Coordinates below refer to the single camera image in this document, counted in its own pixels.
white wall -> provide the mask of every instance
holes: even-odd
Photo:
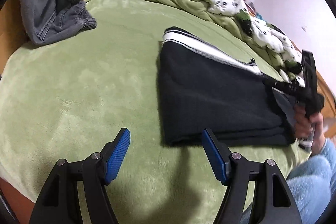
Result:
[[[325,0],[249,1],[297,47],[313,52],[318,71],[336,93],[336,18]]]

wooden headboard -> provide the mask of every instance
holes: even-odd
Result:
[[[7,0],[0,10],[0,74],[9,57],[27,40],[28,37],[20,14],[20,2],[19,0]],[[325,117],[335,118],[336,109],[333,94],[319,73],[318,83],[319,92],[325,96],[325,107],[322,113]],[[326,135],[336,135],[336,124],[329,129]]]

wooden bed frame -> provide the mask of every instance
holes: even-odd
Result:
[[[28,41],[22,24],[19,0],[7,0],[0,10],[0,74],[3,72],[9,57],[25,42]],[[324,117],[335,118],[336,110],[334,97],[322,76],[318,73],[319,92],[325,96]],[[331,137],[336,135],[336,124],[326,133]],[[28,224],[34,204],[21,195],[10,184],[0,178],[0,188],[16,213],[20,224]]]

black device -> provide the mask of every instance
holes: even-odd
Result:
[[[301,87],[298,82],[286,83],[280,82],[273,78],[266,78],[264,84],[280,90],[288,95],[294,96],[297,101],[305,105],[306,118],[317,112],[320,112],[324,107],[324,97],[317,92],[317,75],[315,60],[312,52],[302,51],[302,72],[304,76],[304,87]],[[311,151],[311,145],[314,138],[315,124],[312,125],[313,131],[307,139],[299,140],[299,147],[307,152]]]
[[[122,128],[113,142],[85,160],[60,159],[37,198],[29,224],[82,224],[77,181],[84,192],[92,224],[118,224],[105,191],[116,178],[130,144],[130,132]],[[210,129],[202,133],[202,145],[216,178],[228,186],[214,224],[239,224],[249,181],[256,181],[250,224],[302,224],[295,200],[274,160],[249,161],[219,143]]]

bed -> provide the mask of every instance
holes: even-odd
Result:
[[[118,178],[107,187],[120,223],[210,223],[225,187],[201,147],[162,143],[157,60],[165,28],[179,26],[241,60],[255,59],[279,74],[228,31],[182,10],[144,0],[86,0],[98,27],[43,47],[27,42],[18,0],[0,12],[0,177],[36,201],[59,158],[82,160],[99,151],[121,127],[131,146]],[[335,117],[333,96],[323,114]],[[330,128],[328,136],[336,130]],[[274,159],[284,176],[308,154],[289,147],[235,147],[249,160]],[[251,203],[253,183],[246,205]],[[89,223],[83,195],[84,223]]]

